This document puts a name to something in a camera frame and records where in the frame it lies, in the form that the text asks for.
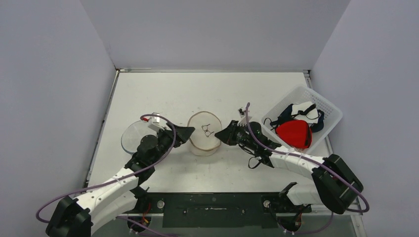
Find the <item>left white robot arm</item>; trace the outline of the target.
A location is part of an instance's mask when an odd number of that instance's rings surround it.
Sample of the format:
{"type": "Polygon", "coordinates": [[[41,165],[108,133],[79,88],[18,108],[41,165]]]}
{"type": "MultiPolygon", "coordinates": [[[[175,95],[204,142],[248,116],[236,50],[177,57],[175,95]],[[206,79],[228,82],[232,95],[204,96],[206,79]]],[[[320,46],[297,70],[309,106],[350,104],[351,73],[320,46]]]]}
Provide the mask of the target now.
{"type": "Polygon", "coordinates": [[[140,187],[155,171],[155,164],[172,148],[185,144],[194,127],[157,127],[155,134],[137,142],[131,159],[105,183],[75,198],[62,198],[47,225],[49,237],[89,237],[120,214],[147,207],[146,191],[140,187]]]}

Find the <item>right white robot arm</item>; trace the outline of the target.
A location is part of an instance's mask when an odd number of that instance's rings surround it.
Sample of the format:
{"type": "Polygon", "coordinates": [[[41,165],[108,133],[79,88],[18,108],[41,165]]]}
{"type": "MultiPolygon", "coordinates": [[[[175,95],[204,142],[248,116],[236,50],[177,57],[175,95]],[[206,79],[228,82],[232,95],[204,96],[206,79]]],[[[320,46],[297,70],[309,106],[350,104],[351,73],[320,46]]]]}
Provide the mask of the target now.
{"type": "Polygon", "coordinates": [[[299,205],[322,204],[331,212],[343,214],[363,191],[363,184],[338,155],[311,156],[281,145],[262,132],[260,123],[248,125],[233,120],[215,137],[228,146],[239,146],[271,168],[286,169],[312,180],[309,185],[293,185],[280,196],[279,205],[291,212],[299,205]]]}

